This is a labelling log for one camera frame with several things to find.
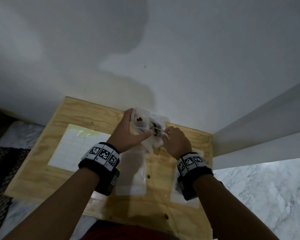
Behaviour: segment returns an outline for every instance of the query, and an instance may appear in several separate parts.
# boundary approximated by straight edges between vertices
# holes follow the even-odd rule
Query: woven rug
[[[0,227],[7,216],[12,202],[12,198],[5,196],[4,191],[29,152],[29,149],[0,147]]]

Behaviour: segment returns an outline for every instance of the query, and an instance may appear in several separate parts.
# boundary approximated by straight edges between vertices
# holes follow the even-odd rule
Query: floor
[[[41,126],[15,122],[1,138],[0,146],[30,149],[42,130]],[[300,158],[220,169],[214,174],[281,240],[300,239]],[[0,239],[37,206],[14,201],[0,229]],[[71,239],[80,239],[95,221],[82,216]]]

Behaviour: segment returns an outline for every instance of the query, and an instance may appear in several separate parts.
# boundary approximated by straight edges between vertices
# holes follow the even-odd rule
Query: wristband
[[[116,169],[119,162],[118,150],[109,143],[100,142],[85,153],[78,166],[95,172],[100,179],[95,191],[109,196],[120,175]]]
[[[198,197],[193,188],[197,178],[206,174],[213,175],[208,162],[196,152],[183,154],[177,161],[177,169],[180,173],[178,184],[185,200]]]

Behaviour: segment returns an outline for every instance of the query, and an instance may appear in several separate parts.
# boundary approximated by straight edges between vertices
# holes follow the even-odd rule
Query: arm
[[[179,128],[168,127],[168,139],[163,135],[167,152],[176,160],[192,152],[190,141]],[[222,239],[272,239],[275,234],[234,197],[213,175],[200,176],[193,182],[194,190],[219,240]]]
[[[130,133],[133,109],[124,112],[122,120],[108,139],[119,153],[125,152],[153,134]],[[14,228],[4,240],[69,239],[99,182],[99,176],[87,168],[77,170],[55,193]]]

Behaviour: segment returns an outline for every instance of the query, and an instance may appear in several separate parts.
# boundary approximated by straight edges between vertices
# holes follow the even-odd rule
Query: wooden table
[[[66,97],[56,110],[28,157],[9,184],[5,195],[43,202],[73,172],[48,166],[68,124],[112,134],[123,112],[98,104]],[[192,143],[203,150],[212,165],[212,135],[178,126]],[[176,160],[164,148],[147,154],[147,193],[145,196],[99,197],[93,194],[84,214],[99,219],[137,224],[181,239],[212,239],[212,229],[202,206],[199,210],[170,201]]]

